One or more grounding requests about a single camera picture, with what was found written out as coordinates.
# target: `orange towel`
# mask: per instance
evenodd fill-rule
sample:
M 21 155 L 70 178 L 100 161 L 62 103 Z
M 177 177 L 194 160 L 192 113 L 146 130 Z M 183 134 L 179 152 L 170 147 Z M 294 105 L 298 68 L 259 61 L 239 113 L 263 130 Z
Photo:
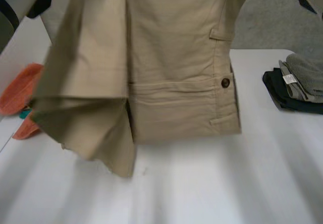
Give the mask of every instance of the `orange towel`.
M 20 72 L 0 96 L 0 114 L 13 115 L 27 105 L 42 69 L 43 65 L 32 63 Z
M 40 132 L 40 129 L 34 123 L 31 119 L 32 112 L 27 116 L 27 118 L 24 120 L 24 122 L 21 124 L 20 128 L 17 130 L 17 132 L 13 135 L 12 138 L 17 140 L 26 139 L 29 137 L 32 137 Z

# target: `white label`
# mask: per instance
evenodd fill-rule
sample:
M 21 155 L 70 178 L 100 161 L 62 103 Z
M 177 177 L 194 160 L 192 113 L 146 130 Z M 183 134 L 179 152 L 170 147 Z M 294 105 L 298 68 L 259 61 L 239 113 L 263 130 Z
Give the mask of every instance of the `white label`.
M 295 79 L 294 75 L 292 75 L 292 74 L 283 76 L 283 79 L 285 80 L 286 84 L 297 83 L 297 80 Z

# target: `beige trousers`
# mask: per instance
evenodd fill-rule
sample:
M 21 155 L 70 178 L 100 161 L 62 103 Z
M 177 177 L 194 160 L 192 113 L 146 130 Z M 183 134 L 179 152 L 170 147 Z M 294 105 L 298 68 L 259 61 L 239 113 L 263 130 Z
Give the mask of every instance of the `beige trousers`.
M 131 176 L 137 144 L 240 132 L 229 50 L 245 0 L 71 0 L 33 119 Z

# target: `gray carpet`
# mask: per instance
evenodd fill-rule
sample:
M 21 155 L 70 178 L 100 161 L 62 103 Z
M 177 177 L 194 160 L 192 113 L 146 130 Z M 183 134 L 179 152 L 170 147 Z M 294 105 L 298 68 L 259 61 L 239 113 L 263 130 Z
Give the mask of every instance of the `gray carpet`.
M 54 38 L 68 0 L 53 0 L 42 16 Z M 289 49 L 307 57 L 323 57 L 323 22 L 298 0 L 247 0 L 236 26 L 235 49 Z

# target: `fabric fold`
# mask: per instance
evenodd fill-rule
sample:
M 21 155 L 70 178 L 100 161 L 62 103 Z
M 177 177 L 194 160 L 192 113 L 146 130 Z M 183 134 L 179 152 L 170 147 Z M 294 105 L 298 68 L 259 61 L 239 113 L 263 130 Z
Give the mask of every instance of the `fabric fold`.
M 126 0 L 70 0 L 31 101 L 32 119 L 63 148 L 122 177 L 135 157 L 126 20 Z

